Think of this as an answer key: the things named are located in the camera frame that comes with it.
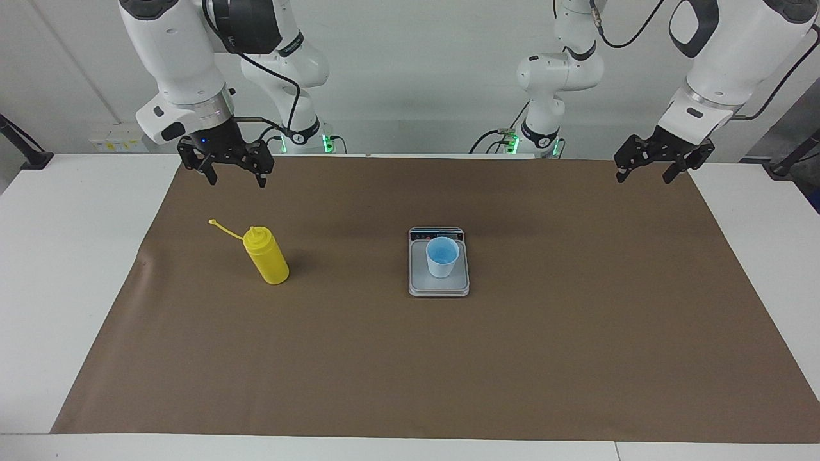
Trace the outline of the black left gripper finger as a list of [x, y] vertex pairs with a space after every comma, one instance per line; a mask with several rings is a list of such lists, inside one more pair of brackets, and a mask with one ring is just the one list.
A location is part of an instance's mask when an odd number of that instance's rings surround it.
[[616, 179], [619, 184], [626, 181], [630, 172], [641, 166], [642, 161], [642, 139], [637, 134], [630, 135], [621, 144], [621, 147], [613, 155], [613, 161], [618, 168]]
[[665, 170], [662, 178], [666, 184], [670, 184], [675, 178], [686, 170], [700, 169], [706, 160], [709, 159], [712, 152], [715, 150], [715, 145], [712, 141], [703, 141], [696, 149], [688, 154], [676, 154], [673, 162]]

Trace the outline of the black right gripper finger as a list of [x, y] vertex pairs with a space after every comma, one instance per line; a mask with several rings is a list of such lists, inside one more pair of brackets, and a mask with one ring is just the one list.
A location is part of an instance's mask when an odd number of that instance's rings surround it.
[[267, 176], [272, 173], [275, 164], [266, 142], [247, 144], [247, 163], [249, 172], [254, 174], [258, 186], [264, 188], [267, 184]]
[[182, 166], [187, 170], [196, 170], [207, 179], [211, 186], [218, 181], [218, 175], [213, 167], [213, 155], [205, 154], [199, 157], [199, 150], [195, 148], [193, 140], [179, 140], [176, 146]]

